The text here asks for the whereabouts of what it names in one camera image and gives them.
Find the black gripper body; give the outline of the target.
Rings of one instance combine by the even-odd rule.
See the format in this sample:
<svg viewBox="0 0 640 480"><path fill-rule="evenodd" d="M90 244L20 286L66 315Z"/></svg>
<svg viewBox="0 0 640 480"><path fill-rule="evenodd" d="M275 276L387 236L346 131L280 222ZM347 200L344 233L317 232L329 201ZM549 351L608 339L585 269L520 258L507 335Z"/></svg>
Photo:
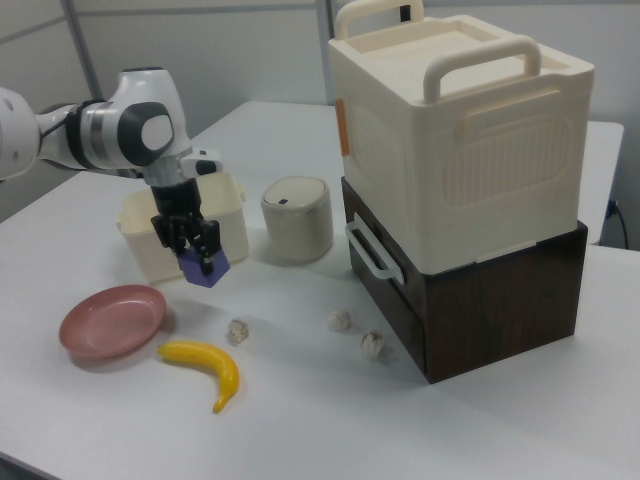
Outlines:
<svg viewBox="0 0 640 480"><path fill-rule="evenodd" d="M152 186L151 192L157 214L151 218L153 226L171 218L202 219L201 197L197 181L192 178L171 186Z"/></svg>

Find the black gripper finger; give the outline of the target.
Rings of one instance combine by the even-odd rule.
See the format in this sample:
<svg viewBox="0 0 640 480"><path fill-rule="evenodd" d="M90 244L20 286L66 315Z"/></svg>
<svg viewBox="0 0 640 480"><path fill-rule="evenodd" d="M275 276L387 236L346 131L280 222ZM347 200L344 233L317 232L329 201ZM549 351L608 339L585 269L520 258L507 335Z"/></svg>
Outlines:
<svg viewBox="0 0 640 480"><path fill-rule="evenodd" d="M191 246L198 257L203 275L214 271L214 256L221 250L219 223L215 220L197 219Z"/></svg>
<svg viewBox="0 0 640 480"><path fill-rule="evenodd" d="M188 218L182 215L158 214L151 218L152 226L164 248L182 254L187 243Z"/></svg>

